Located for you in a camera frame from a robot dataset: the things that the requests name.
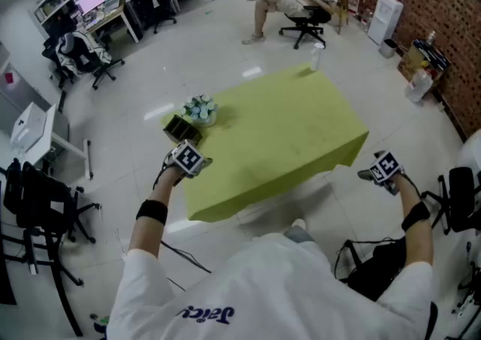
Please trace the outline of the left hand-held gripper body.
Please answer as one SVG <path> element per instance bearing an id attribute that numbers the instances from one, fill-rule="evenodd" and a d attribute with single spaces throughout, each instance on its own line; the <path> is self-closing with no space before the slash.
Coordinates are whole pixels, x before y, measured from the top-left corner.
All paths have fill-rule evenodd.
<path id="1" fill-rule="evenodd" d="M 175 167 L 180 170 L 182 178 L 193 178 L 212 162 L 211 158 L 202 155 L 191 141 L 185 139 L 165 156 L 162 172 Z"/>

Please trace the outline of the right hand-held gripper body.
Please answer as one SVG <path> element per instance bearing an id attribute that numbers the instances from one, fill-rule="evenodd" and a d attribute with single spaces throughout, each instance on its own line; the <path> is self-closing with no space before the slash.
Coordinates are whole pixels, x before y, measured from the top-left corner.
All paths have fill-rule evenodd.
<path id="1" fill-rule="evenodd" d="M 393 196 L 398 194 L 398 188 L 392 180 L 397 174 L 404 173 L 404 168 L 387 150 L 381 150 L 374 154 L 376 160 L 371 164 L 369 172 L 373 182 L 384 187 Z"/>

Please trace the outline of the white plastic bottle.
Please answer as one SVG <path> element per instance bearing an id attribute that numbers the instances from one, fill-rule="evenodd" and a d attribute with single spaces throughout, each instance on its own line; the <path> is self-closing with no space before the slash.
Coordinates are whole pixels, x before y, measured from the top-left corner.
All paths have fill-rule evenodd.
<path id="1" fill-rule="evenodd" d="M 319 70 L 324 49 L 325 49 L 325 45 L 322 42 L 316 42 L 313 45 L 313 49 L 311 50 L 311 63 L 310 63 L 311 71 Z"/>

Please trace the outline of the person's left forearm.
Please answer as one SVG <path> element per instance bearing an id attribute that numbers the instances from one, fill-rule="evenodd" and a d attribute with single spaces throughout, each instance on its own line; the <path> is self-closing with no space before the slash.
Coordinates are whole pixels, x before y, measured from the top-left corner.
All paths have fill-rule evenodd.
<path id="1" fill-rule="evenodd" d="M 167 201 L 171 198 L 171 191 L 174 187 L 171 187 L 172 183 L 178 173 L 173 168 L 166 171 L 161 177 L 156 191 L 152 191 L 147 199 L 158 199 L 161 201 Z M 143 251 L 153 255 L 156 259 L 159 255 L 159 249 L 162 243 L 162 236 L 165 225 L 162 225 L 159 221 L 149 217 L 140 217 L 136 219 L 134 229 L 132 231 L 132 237 L 129 243 L 128 253 L 133 251 Z"/>

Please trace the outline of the person's right forearm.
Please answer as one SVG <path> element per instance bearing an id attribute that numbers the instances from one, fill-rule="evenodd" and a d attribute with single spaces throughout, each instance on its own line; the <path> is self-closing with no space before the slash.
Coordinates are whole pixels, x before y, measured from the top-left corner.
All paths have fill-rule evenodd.
<path id="1" fill-rule="evenodd" d="M 416 188 L 402 175 L 397 173 L 392 177 L 396 187 L 399 189 L 403 207 L 403 216 L 406 220 L 413 209 L 423 204 Z M 412 224 L 405 232 L 406 240 L 406 262 L 405 266 L 413 263 L 427 263 L 433 265 L 434 247 L 431 222 L 429 218 L 419 220 Z"/>

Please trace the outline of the black desk organizer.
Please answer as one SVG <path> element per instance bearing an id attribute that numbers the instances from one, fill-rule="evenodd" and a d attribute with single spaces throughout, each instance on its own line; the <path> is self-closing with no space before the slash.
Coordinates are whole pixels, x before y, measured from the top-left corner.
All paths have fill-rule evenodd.
<path id="1" fill-rule="evenodd" d="M 202 140 L 200 131 L 178 115 L 174 115 L 170 119 L 164 127 L 163 132 L 175 143 L 189 140 L 197 145 Z"/>

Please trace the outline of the potted white-blue flowers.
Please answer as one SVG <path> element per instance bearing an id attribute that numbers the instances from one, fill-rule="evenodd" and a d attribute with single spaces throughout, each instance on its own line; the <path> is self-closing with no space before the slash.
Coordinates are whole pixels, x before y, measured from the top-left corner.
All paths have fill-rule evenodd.
<path id="1" fill-rule="evenodd" d="M 208 95 L 190 96 L 181 105 L 180 116 L 189 118 L 197 126 L 209 127 L 216 122 L 218 109 L 218 104 Z"/>

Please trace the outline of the person's jeans leg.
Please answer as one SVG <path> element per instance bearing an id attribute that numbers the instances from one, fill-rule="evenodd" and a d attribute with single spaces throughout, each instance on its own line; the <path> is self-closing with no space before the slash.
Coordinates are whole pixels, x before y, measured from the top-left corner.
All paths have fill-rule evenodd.
<path id="1" fill-rule="evenodd" d="M 309 234 L 309 232 L 300 226 L 291 226 L 283 234 L 285 235 L 285 237 L 298 244 L 305 242 L 316 243 L 316 241 Z"/>

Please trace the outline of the table with yellow-green cloth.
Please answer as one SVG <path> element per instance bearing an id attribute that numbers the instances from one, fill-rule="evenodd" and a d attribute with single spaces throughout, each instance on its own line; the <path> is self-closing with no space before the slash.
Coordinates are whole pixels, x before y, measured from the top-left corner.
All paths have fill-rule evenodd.
<path id="1" fill-rule="evenodd" d="M 201 129 L 212 163 L 182 182 L 189 220 L 213 223 L 311 177 L 350 166 L 369 131 L 337 86 L 301 64 L 214 95 L 216 122 Z"/>

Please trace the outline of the black bag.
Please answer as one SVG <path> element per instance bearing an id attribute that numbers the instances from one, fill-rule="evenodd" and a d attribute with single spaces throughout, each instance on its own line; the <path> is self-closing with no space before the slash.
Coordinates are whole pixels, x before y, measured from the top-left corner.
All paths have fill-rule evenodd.
<path id="1" fill-rule="evenodd" d="M 361 261 L 354 244 L 377 244 L 372 257 Z M 348 249 L 355 268 L 345 278 L 337 277 L 337 265 L 344 249 Z M 384 238 L 381 241 L 346 240 L 338 252 L 334 276 L 341 283 L 372 301 L 377 301 L 405 266 L 406 239 Z"/>

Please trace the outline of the cardboard box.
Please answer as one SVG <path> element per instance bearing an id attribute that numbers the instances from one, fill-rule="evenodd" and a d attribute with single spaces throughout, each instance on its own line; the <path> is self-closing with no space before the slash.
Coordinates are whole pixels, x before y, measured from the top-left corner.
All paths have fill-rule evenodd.
<path id="1" fill-rule="evenodd" d="M 450 66 L 450 60 L 434 44 L 415 39 L 398 64 L 398 70 L 407 81 L 411 81 L 418 70 L 424 69 L 436 86 Z"/>

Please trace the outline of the grey trash bin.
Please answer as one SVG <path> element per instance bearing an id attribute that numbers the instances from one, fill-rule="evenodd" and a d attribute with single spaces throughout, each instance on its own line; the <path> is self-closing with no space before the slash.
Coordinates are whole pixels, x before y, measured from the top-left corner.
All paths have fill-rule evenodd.
<path id="1" fill-rule="evenodd" d="M 392 39 L 388 38 L 383 40 L 379 47 L 379 53 L 386 59 L 390 59 L 395 55 L 398 49 L 398 44 Z"/>

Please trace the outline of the white desk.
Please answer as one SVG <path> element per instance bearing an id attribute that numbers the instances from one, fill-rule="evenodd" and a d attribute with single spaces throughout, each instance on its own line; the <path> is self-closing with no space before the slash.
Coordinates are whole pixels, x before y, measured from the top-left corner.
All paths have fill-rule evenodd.
<path id="1" fill-rule="evenodd" d="M 90 159 L 90 153 L 89 153 L 89 147 L 91 145 L 91 141 L 87 138 L 83 139 L 83 146 L 82 148 L 76 147 L 70 142 L 68 142 L 66 139 L 58 135 L 53 131 L 53 137 L 51 141 L 50 146 L 42 146 L 39 149 L 34 149 L 30 150 L 27 153 L 22 153 L 18 149 L 16 149 L 12 144 L 11 144 L 11 137 L 10 137 L 10 145 L 13 148 L 13 151 L 17 154 L 19 157 L 20 162 L 23 164 L 25 162 L 29 162 L 32 165 L 37 164 L 40 162 L 48 153 L 50 153 L 53 148 L 54 144 L 59 145 L 65 150 L 70 151 L 74 155 L 78 156 L 80 159 L 83 160 L 84 164 L 84 171 L 85 171 L 85 178 L 87 180 L 92 180 L 93 179 L 93 172 L 91 169 L 91 159 Z"/>

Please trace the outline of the office chair with striped cloth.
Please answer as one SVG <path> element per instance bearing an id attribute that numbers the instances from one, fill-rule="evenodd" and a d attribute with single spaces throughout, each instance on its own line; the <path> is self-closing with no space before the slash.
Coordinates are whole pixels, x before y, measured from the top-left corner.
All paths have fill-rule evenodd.
<path id="1" fill-rule="evenodd" d="M 89 33 L 81 30 L 48 38 L 41 54 L 54 64 L 60 75 L 61 89 L 66 80 L 73 81 L 73 77 L 90 74 L 94 77 L 92 88 L 97 90 L 104 77 L 115 81 L 116 77 L 110 71 L 126 63 L 124 59 L 113 59 Z"/>

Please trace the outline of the person's white t-shirt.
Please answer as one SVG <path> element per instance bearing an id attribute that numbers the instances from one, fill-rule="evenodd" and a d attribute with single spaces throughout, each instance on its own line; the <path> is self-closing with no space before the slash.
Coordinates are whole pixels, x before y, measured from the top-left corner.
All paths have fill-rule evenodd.
<path id="1" fill-rule="evenodd" d="M 372 301 L 337 280 L 312 242 L 250 242 L 174 295 L 159 260 L 131 250 L 107 340 L 424 340 L 433 269 L 408 265 Z"/>

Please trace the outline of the white water dispenser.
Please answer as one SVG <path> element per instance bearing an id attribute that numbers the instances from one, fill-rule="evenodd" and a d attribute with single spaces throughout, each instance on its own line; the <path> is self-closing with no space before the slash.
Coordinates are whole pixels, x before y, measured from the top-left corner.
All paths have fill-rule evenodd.
<path id="1" fill-rule="evenodd" d="M 368 29 L 368 37 L 380 46 L 390 39 L 398 24 L 404 5 L 398 0 L 377 0 Z"/>

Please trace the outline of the wooden desk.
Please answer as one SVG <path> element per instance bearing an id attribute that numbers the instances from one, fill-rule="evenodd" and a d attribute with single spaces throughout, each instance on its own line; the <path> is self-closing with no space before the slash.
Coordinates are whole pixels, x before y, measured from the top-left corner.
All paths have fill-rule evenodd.
<path id="1" fill-rule="evenodd" d="M 126 3 L 123 2 L 121 5 L 119 5 L 118 8 L 116 8 L 115 10 L 111 11 L 108 14 L 105 14 L 104 17 L 101 20 L 97 20 L 93 24 L 88 24 L 86 26 L 87 32 L 93 33 L 95 31 L 99 30 L 101 27 L 106 26 L 108 23 L 115 20 L 116 18 L 121 17 L 123 22 L 124 22 L 124 25 L 127 27 L 128 31 L 129 31 L 129 34 L 131 35 L 133 41 L 136 44 L 138 44 L 139 39 L 138 39 L 130 21 L 128 20 L 126 14 L 125 14 L 125 8 L 126 8 Z"/>

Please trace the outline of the black office chair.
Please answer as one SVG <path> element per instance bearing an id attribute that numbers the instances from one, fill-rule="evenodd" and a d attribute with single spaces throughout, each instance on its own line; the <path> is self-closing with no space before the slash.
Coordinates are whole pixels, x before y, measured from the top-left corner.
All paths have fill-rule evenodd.
<path id="1" fill-rule="evenodd" d="M 338 11 L 338 2 L 339 0 L 284 0 L 286 7 L 282 12 L 294 26 L 281 27 L 279 35 L 289 31 L 299 32 L 300 35 L 293 46 L 295 50 L 299 48 L 305 35 L 310 35 L 325 45 L 321 38 L 324 34 L 322 25 L 328 23 Z"/>

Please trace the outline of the yellow wooden stool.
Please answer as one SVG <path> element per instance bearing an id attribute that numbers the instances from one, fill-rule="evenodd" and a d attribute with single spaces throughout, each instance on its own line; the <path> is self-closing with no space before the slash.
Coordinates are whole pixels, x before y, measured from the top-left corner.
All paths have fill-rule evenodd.
<path id="1" fill-rule="evenodd" d="M 349 3 L 355 3 L 355 7 L 353 8 L 352 12 L 356 15 L 358 12 L 358 4 L 360 0 L 339 0 L 338 2 L 338 25 L 337 25 L 337 33 L 341 33 L 341 29 L 343 24 L 346 26 L 349 25 L 349 15 L 351 14 Z"/>

